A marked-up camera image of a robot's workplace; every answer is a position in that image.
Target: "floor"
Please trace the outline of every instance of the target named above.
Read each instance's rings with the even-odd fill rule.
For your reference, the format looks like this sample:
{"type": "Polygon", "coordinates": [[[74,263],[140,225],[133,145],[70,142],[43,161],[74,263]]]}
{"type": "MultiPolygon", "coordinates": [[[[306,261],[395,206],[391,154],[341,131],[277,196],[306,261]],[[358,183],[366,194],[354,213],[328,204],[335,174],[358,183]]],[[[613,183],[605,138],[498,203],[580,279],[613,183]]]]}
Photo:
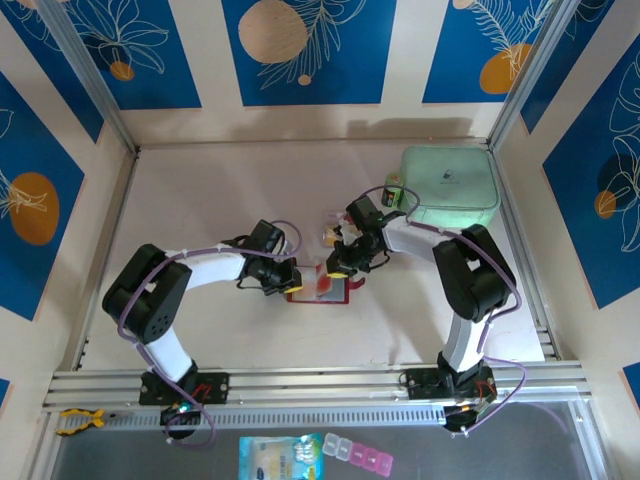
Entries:
{"type": "MultiPolygon", "coordinates": [[[[136,249],[199,248],[286,219],[303,232],[300,264],[319,262],[324,212],[344,209],[398,168],[411,141],[218,144],[143,150],[101,295],[136,249]]],[[[502,218],[490,227],[515,271],[502,218]]],[[[175,329],[200,367],[330,367],[435,362],[452,312],[434,264],[394,255],[352,292],[349,305],[294,305],[281,296],[205,285],[185,296],[175,329]]],[[[143,368],[101,309],[82,359],[86,370],[143,368]]],[[[496,323],[488,355],[544,360],[526,303],[496,323]]]]}

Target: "white wall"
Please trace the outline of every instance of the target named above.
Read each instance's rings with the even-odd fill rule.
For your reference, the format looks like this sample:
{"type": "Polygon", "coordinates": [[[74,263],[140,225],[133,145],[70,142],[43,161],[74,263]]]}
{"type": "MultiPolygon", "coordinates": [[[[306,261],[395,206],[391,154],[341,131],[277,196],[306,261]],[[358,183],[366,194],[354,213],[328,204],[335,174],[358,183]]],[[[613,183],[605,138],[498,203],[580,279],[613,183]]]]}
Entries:
{"type": "Polygon", "coordinates": [[[88,273],[125,151],[105,127],[95,145],[0,15],[0,71],[84,171],[85,179],[33,322],[0,307],[0,377],[11,381],[0,416],[0,478],[18,478],[42,400],[83,317],[88,273]]]}
{"type": "Polygon", "coordinates": [[[449,2],[398,0],[380,105],[245,108],[221,2],[170,0],[202,109],[127,111],[124,117],[134,137],[143,145],[279,139],[484,137],[500,112],[501,102],[421,103],[449,2]]]}
{"type": "Polygon", "coordinates": [[[517,121],[498,152],[562,350],[582,362],[629,479],[640,471],[640,412],[622,368],[640,361],[640,290],[598,310],[542,164],[639,33],[637,0],[616,0],[532,135],[517,121]]]}

